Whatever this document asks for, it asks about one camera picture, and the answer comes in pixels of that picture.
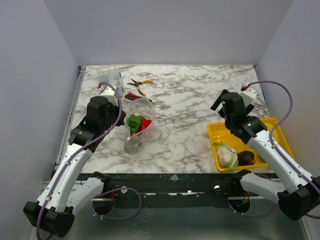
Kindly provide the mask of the clear plastic parts box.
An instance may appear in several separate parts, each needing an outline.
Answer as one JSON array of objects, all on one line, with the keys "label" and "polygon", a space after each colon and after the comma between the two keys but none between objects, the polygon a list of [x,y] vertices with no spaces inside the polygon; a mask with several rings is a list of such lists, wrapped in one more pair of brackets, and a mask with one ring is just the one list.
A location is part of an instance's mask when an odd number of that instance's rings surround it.
[{"label": "clear plastic parts box", "polygon": [[98,85],[101,82],[112,85],[120,96],[123,95],[123,80],[119,70],[103,70],[97,73]]}]

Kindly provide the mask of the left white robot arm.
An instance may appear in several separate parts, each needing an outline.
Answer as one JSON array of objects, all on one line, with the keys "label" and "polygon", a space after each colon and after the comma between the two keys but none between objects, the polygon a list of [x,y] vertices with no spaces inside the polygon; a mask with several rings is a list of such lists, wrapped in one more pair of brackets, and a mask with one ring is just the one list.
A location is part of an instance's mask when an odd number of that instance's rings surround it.
[{"label": "left white robot arm", "polygon": [[110,194],[109,177],[103,173],[94,173],[78,191],[71,190],[98,145],[114,127],[124,124],[125,116],[120,97],[115,102],[105,96],[89,100],[86,115],[71,131],[63,160],[50,183],[36,201],[26,202],[23,208],[26,218],[36,228],[38,239],[40,231],[63,238],[78,210],[96,195],[104,198]]}]

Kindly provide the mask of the white toy cauliflower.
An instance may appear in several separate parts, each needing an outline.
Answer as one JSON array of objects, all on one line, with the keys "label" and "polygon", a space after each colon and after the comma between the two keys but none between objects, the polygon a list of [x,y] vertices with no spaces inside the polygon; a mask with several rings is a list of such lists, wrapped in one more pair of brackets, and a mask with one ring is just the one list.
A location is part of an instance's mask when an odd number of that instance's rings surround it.
[{"label": "white toy cauliflower", "polygon": [[219,163],[224,167],[233,169],[239,164],[238,155],[234,148],[230,148],[226,145],[220,145],[216,154]]}]

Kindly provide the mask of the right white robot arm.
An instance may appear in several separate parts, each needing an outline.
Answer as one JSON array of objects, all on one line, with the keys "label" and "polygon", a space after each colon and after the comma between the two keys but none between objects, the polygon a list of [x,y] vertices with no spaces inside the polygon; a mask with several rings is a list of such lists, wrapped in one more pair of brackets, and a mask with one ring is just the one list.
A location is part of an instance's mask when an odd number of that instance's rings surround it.
[{"label": "right white robot arm", "polygon": [[291,220],[297,221],[320,204],[320,178],[301,167],[273,138],[272,132],[255,116],[254,106],[245,104],[245,93],[224,89],[211,106],[224,118],[229,132],[248,145],[272,168],[281,180],[279,183],[264,179],[248,170],[239,172],[230,183],[230,191],[241,196],[245,192],[260,195],[277,204]]}]

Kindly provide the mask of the yellow handled pliers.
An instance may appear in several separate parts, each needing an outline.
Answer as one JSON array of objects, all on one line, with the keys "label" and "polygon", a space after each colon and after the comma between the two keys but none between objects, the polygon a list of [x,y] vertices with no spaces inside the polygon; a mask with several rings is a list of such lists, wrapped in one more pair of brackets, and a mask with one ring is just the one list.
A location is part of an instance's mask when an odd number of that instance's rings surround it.
[{"label": "yellow handled pliers", "polygon": [[140,85],[145,85],[145,84],[154,84],[153,81],[151,80],[144,80],[144,81],[135,81],[134,79],[130,79],[132,82],[128,82],[127,84],[128,85],[131,85],[131,86],[135,86],[136,89],[138,90],[138,92],[142,95],[142,96],[146,96],[146,94],[144,92],[142,92],[141,88],[140,88]]}]

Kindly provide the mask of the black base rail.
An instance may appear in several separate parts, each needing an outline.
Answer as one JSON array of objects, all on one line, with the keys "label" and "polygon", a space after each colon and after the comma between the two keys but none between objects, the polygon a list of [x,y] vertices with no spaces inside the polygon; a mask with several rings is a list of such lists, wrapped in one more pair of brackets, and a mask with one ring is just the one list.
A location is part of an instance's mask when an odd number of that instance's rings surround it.
[{"label": "black base rail", "polygon": [[247,194],[232,173],[110,173],[106,192],[94,197],[98,207],[227,208]]}]

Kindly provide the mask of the yellow plastic tray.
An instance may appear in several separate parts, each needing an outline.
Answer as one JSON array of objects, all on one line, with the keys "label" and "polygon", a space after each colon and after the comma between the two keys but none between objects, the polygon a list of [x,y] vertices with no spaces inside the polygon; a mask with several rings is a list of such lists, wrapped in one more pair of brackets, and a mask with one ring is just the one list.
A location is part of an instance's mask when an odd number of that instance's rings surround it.
[{"label": "yellow plastic tray", "polygon": [[[260,118],[260,120],[267,126],[268,130],[270,131],[274,125],[277,124],[278,120],[274,117],[266,117],[266,118]],[[230,131],[225,127],[224,122],[217,122],[217,123],[210,123],[207,125],[208,130],[208,137],[210,139],[212,153],[215,161],[215,166],[219,172],[230,172],[230,171],[238,171],[243,169],[254,169],[254,168],[264,168],[269,167],[269,165],[263,160],[263,158],[253,149],[251,149],[248,145],[245,145],[239,138],[235,137],[230,133]],[[278,126],[272,136],[275,138],[275,140],[278,142],[278,144],[293,158],[295,159],[290,146],[286,140],[286,137],[281,129],[280,126]],[[252,165],[240,165],[238,164],[234,168],[228,168],[227,166],[224,166],[220,163],[217,151],[218,151],[218,145],[215,145],[215,143],[223,143],[228,145],[229,147],[236,150],[237,153],[243,152],[243,151],[250,151],[254,153],[254,160],[255,163]]]}]

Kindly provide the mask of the dark maroon toy beet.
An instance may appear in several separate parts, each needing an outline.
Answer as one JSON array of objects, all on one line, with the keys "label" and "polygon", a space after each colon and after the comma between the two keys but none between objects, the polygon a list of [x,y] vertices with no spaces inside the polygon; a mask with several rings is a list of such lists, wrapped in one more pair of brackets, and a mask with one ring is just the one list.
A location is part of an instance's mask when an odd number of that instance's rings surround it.
[{"label": "dark maroon toy beet", "polygon": [[242,166],[250,166],[255,164],[255,155],[253,152],[245,150],[237,154],[238,164]]}]

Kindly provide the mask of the green toy pepper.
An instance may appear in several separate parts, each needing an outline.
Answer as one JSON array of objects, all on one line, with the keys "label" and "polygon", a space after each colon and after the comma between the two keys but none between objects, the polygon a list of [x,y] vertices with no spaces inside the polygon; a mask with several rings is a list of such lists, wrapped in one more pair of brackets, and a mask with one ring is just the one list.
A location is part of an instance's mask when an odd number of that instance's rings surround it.
[{"label": "green toy pepper", "polygon": [[129,130],[131,133],[138,132],[142,119],[145,119],[145,117],[142,115],[131,114],[129,116],[129,118],[126,120],[126,124],[129,126]]}]

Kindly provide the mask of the clear zip top bag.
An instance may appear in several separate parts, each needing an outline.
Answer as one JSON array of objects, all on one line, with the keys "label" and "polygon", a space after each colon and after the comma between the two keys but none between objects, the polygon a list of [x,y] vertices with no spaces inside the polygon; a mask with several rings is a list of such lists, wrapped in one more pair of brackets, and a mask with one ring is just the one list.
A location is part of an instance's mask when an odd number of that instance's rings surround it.
[{"label": "clear zip top bag", "polygon": [[150,140],[156,110],[146,97],[129,102],[123,110],[126,113],[124,150],[133,154],[142,150]]}]

